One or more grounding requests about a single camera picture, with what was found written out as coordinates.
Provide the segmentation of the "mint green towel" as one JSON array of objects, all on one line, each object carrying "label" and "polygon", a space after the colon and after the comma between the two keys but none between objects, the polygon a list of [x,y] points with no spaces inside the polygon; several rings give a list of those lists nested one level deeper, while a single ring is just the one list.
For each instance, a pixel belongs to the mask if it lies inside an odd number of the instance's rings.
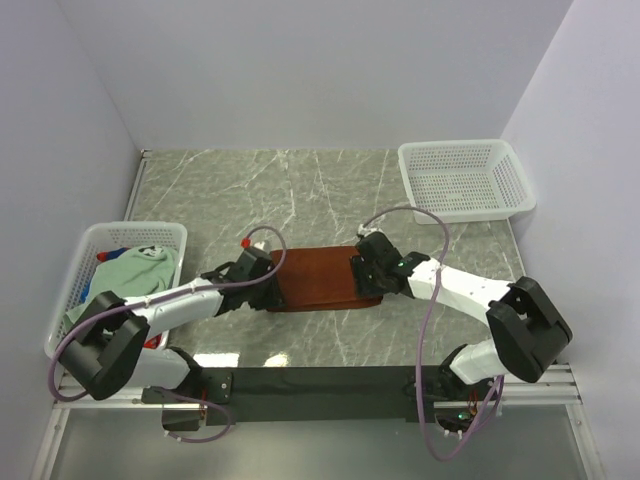
[{"label": "mint green towel", "polygon": [[[172,286],[177,259],[177,251],[170,247],[130,248],[118,258],[98,265],[91,281],[97,295],[111,291],[126,298],[158,293]],[[80,303],[64,314],[62,321],[66,330],[73,327],[90,302]]]}]

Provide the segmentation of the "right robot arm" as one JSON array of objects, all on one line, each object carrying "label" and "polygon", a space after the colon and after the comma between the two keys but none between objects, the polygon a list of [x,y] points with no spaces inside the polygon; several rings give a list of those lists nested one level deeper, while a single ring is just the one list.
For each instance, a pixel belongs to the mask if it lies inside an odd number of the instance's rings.
[{"label": "right robot arm", "polygon": [[355,276],[375,294],[433,300],[489,329],[489,339],[457,347],[437,368],[429,391],[442,399],[462,399],[481,382],[501,375],[535,383],[573,338],[548,295],[529,277],[495,280],[418,252],[403,256],[377,229],[362,228],[358,238]]}]

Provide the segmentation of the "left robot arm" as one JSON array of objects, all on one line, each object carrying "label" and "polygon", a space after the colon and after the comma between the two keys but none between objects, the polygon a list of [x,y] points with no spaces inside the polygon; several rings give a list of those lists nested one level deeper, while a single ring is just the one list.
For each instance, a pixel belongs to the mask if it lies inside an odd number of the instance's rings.
[{"label": "left robot arm", "polygon": [[112,291],[99,294],[52,356],[53,366],[63,367],[81,391],[64,395],[50,379],[50,393],[62,402],[86,396],[100,401],[132,384],[167,390],[180,402],[193,400],[203,388],[202,366],[181,349],[149,350],[146,342],[243,305],[255,310],[281,305],[276,274],[287,256],[281,251],[279,258],[273,258],[263,247],[249,246],[236,261],[180,287],[128,298]]}]

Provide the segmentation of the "rust brown towel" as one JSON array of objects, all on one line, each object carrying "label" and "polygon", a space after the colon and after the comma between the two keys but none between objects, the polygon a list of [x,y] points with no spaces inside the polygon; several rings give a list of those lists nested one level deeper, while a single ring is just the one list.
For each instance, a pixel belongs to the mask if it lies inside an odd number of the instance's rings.
[{"label": "rust brown towel", "polygon": [[382,303],[381,295],[360,296],[351,260],[354,246],[288,249],[276,279],[283,306],[269,312],[309,312],[364,309]]}]

